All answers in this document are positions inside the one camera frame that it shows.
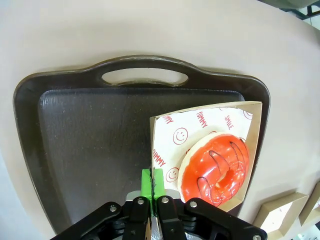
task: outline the tray handle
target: tray handle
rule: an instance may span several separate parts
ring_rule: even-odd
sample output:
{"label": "tray handle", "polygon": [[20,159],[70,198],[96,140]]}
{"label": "tray handle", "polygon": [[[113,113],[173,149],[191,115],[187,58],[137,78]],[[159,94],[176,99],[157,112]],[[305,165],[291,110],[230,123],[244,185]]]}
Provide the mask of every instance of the tray handle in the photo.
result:
{"label": "tray handle", "polygon": [[[123,69],[137,69],[137,68],[153,68],[153,69],[164,69],[185,74],[188,79],[194,75],[201,72],[200,68],[175,58],[157,56],[157,55],[130,55],[113,58],[100,62],[92,67],[92,71],[95,75],[97,81],[104,81],[102,76],[106,73],[123,70]],[[188,80],[180,83],[179,85],[184,85]],[[155,82],[159,84],[168,84],[165,82]]]}

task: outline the tray handle hole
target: tray handle hole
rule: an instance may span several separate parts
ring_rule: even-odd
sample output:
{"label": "tray handle hole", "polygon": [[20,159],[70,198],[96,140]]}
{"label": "tray handle hole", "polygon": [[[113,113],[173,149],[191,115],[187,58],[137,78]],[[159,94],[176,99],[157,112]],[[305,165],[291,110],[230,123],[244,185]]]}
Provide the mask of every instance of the tray handle hole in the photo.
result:
{"label": "tray handle hole", "polygon": [[159,68],[128,68],[106,72],[102,80],[110,85],[123,83],[159,83],[172,86],[183,85],[187,82],[188,76],[167,69]]}

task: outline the paper donut bag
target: paper donut bag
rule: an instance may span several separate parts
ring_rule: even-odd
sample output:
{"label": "paper donut bag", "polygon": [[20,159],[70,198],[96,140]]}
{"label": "paper donut bag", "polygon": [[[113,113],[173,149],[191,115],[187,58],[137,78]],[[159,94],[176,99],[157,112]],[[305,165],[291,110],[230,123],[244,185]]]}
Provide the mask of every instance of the paper donut bag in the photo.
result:
{"label": "paper donut bag", "polygon": [[163,170],[164,187],[178,190],[182,160],[203,137],[225,132],[245,141],[250,155],[249,172],[238,193],[219,206],[229,211],[243,202],[257,150],[262,103],[227,102],[169,112],[150,118],[152,167]]}

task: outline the donut hole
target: donut hole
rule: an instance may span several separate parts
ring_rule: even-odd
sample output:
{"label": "donut hole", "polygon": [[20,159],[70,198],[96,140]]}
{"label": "donut hole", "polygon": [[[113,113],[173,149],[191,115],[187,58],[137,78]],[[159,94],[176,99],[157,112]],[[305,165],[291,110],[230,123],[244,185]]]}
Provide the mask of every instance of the donut hole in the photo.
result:
{"label": "donut hole", "polygon": [[220,188],[220,184],[219,183],[226,177],[227,173],[228,172],[225,172],[224,174],[222,174],[221,177],[219,178],[219,180],[216,182],[215,186],[217,188]]}

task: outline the red icing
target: red icing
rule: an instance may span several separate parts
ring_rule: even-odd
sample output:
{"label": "red icing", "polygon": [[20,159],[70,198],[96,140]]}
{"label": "red icing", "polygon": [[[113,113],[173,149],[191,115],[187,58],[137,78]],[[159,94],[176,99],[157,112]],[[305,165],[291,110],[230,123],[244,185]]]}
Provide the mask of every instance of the red icing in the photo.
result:
{"label": "red icing", "polygon": [[249,170],[246,144],[222,134],[199,148],[185,168],[181,192],[185,201],[201,198],[219,206],[230,200],[244,183]]}

